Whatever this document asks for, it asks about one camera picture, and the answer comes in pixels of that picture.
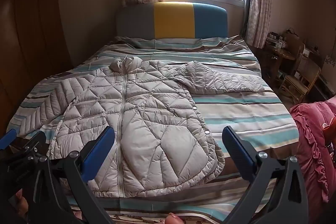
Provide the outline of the person's left hand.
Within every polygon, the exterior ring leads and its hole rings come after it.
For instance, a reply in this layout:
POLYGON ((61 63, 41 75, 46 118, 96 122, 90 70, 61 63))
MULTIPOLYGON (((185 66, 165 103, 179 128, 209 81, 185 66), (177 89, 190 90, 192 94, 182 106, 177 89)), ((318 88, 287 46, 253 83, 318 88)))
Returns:
POLYGON ((10 198, 10 203, 15 207, 17 214, 27 222, 29 204, 23 197, 23 189, 20 189, 10 198))

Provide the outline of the person's right hand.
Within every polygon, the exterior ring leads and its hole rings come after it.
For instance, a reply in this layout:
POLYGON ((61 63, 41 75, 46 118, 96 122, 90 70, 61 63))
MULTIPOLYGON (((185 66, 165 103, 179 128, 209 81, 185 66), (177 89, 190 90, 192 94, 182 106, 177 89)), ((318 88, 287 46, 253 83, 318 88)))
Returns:
POLYGON ((169 215, 165 218, 164 224, 184 224, 184 221, 180 219, 179 216, 169 213, 169 215))

